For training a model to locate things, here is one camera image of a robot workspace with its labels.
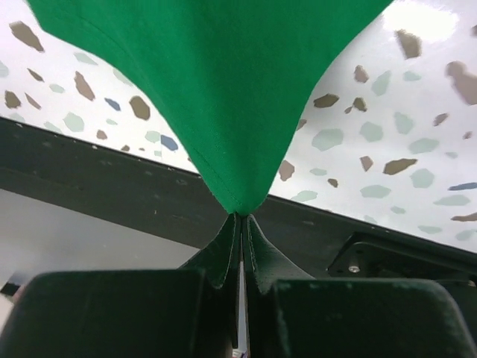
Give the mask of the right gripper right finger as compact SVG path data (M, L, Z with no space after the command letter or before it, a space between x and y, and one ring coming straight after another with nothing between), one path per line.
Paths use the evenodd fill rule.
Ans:
M279 285L314 280L264 235L254 216L241 222L241 252L249 357L289 357L288 329L277 295Z

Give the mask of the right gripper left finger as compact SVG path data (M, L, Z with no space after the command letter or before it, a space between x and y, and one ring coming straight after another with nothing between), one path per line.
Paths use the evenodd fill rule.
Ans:
M201 274L193 357L231 357L238 346L241 217L228 215L215 238L181 269Z

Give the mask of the green t shirt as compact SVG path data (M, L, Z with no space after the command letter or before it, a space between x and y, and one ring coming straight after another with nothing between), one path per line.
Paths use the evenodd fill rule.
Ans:
M386 1L32 1L41 28L117 68L228 213L268 194L315 84Z

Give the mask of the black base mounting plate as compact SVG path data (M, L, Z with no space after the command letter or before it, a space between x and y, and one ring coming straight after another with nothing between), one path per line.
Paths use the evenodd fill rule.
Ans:
M205 247L227 214L203 180L150 160L1 120L1 274L158 269ZM476 278L473 253L268 197L265 236L316 278Z

